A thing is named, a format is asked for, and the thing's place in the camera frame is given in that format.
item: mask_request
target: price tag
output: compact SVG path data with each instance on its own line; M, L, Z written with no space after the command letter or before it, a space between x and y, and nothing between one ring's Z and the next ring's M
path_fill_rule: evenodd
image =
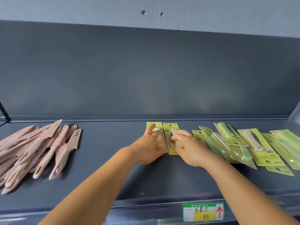
M194 202L182 204L183 222L224 219L224 202Z

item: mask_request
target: gray shelf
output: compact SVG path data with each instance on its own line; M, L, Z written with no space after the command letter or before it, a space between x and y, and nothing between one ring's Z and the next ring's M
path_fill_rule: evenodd
M188 131L197 130L198 126L214 128L213 120L172 120L172 122L177 122L180 128ZM286 119L227 120L226 123L236 129L258 128L261 132L290 129L295 134L300 135L300 126ZM0 128L0 139L33 124L44 126L48 122L5 124ZM52 181L49 181L48 177L53 164L38 179L33 179L29 175L26 176L14 192L0 196L0 215L9 217L16 213L30 213L32 217L36 216L41 219L115 152L130 145L142 136L146 127L145 121L138 120L77 123L66 121L64 124L69 126L76 124L83 129L79 148L70 154L65 170ZM279 202L284 203L282 207L289 206L291 214L297 215L300 212L297 208L297 201L295 200L291 204L287 197L294 196L294 199L296 199L295 194L300 192L299 171L292 170L295 177L290 177L268 172L264 167L258 167L258 170L245 165L235 165L235 167L269 196L277 199L284 195L285 200L281 199ZM223 197L215 181L204 169L191 167L185 164L179 156L166 154L152 164L136 165L133 168L107 217L107 223L115 222L118 219L123 221L140 221L141 219L148 221L150 217L178 222L182 213L179 210L181 208L179 202L217 199L223 199ZM134 205L147 207L147 215L141 216L142 218L137 217L137 215L131 216L131 213L136 212L135 210L143 208L134 209ZM164 206L173 207L173 210L177 212L177 217L169 216L165 218L167 214L161 215L161 213L158 213L158 208ZM226 211L226 218L227 220L234 220L230 210Z

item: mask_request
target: metal shelf surface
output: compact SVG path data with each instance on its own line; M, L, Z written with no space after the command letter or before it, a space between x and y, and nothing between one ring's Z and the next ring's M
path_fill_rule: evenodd
M176 122L188 131L207 126L215 129L214 120ZM28 125L44 126L49 122L16 122L0 127L0 139ZM227 120L235 129L258 128L261 132L290 129L300 135L300 125L287 119ZM65 125L82 128L79 148L72 151L62 174L48 180L53 161L38 179L27 175L12 193L0 196L0 224L36 224L75 187L103 165L120 148L126 147L144 133L146 122L82 121ZM292 215L300 215L300 172L295 177L276 174L264 167L254 170L246 165L235 168ZM164 155L149 165L136 165L128 175L106 224L167 224L182 222L182 202L224 201L213 178L202 168L187 165L179 156ZM235 220L228 205L225 219Z

